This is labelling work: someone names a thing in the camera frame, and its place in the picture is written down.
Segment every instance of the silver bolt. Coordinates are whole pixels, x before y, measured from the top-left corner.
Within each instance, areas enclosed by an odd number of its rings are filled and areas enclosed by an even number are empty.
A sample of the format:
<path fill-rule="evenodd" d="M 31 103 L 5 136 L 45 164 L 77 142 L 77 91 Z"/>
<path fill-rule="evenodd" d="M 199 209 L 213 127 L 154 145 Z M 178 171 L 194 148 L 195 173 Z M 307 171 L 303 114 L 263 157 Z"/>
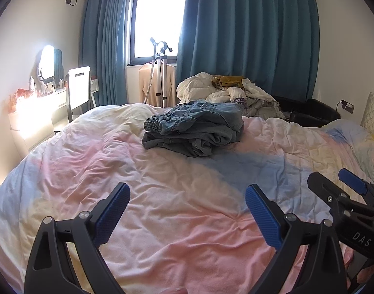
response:
<path fill-rule="evenodd" d="M 89 211 L 82 211 L 82 212 L 80 213 L 80 218 L 81 218 L 81 219 L 86 219 L 87 217 L 89 217 L 89 215 L 90 215 L 90 212 L 89 212 Z"/>
<path fill-rule="evenodd" d="M 323 224 L 326 226 L 326 227 L 331 227 L 333 225 L 333 222 L 331 222 L 329 219 L 324 219 L 323 220 Z"/>
<path fill-rule="evenodd" d="M 43 222 L 44 222 L 45 224 L 49 224 L 51 221 L 52 221 L 52 218 L 51 218 L 51 217 L 45 217 L 44 220 L 43 220 Z"/>
<path fill-rule="evenodd" d="M 288 213 L 288 214 L 285 215 L 285 219 L 293 222 L 293 221 L 297 220 L 297 217 L 293 213 Z"/>

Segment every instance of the bed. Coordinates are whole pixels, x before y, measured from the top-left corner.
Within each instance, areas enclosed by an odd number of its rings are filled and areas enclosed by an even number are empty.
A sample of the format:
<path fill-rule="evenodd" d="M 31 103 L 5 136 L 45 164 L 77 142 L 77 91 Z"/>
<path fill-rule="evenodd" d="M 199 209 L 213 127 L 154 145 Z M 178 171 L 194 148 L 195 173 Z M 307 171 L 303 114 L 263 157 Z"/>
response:
<path fill-rule="evenodd" d="M 189 158 L 142 146 L 143 122 L 166 111 L 144 104 L 93 109 L 8 175 L 0 186 L 0 271 L 17 293 L 41 220 L 91 210 L 119 182 L 130 186 L 131 201 L 100 251 L 124 291 L 138 294 L 180 286 L 193 294 L 249 292 L 274 255 L 245 205 L 249 184 L 257 183 L 284 213 L 320 223 L 330 214 L 307 188 L 311 172 L 358 201 L 339 170 L 374 182 L 374 140 L 349 121 L 303 128 L 278 118 L 243 118 L 239 143 Z M 74 247 L 69 250 L 82 288 L 90 291 Z"/>

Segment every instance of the beige sweater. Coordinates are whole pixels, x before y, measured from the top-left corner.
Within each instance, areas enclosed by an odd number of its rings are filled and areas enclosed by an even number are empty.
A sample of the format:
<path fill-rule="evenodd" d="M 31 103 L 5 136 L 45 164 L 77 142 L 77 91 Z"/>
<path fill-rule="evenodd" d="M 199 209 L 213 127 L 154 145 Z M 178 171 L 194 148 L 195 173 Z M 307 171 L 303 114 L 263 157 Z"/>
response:
<path fill-rule="evenodd" d="M 141 103 L 145 100 L 146 91 L 149 86 L 150 80 L 150 70 L 152 68 L 151 64 L 145 64 L 139 69 L 139 99 Z M 149 97 L 147 99 L 147 104 L 152 106 L 157 106 L 157 65 L 154 65 L 154 73 L 152 86 L 150 88 Z M 167 106 L 174 107 L 176 105 L 176 87 L 175 87 L 175 67 L 167 65 Z"/>

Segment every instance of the white quilted cushion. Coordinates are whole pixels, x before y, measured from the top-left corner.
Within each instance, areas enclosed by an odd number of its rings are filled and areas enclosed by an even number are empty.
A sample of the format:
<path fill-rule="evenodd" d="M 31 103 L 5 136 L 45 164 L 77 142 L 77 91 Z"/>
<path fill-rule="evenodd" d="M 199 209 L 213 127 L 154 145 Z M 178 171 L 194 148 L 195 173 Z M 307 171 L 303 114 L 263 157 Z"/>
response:
<path fill-rule="evenodd" d="M 361 126 L 374 135 L 374 93 L 369 93 Z"/>

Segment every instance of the electrical outlet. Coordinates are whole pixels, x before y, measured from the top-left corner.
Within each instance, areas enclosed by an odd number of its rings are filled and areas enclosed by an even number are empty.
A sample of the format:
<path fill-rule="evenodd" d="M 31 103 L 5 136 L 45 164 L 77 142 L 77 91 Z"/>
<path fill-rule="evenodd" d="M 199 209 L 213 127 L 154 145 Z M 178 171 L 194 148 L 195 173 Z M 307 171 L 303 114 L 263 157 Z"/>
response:
<path fill-rule="evenodd" d="M 354 105 L 348 103 L 347 101 L 344 101 L 342 100 L 341 101 L 341 104 L 342 104 L 342 109 L 345 109 L 347 112 L 353 114 L 353 111 L 354 111 Z"/>

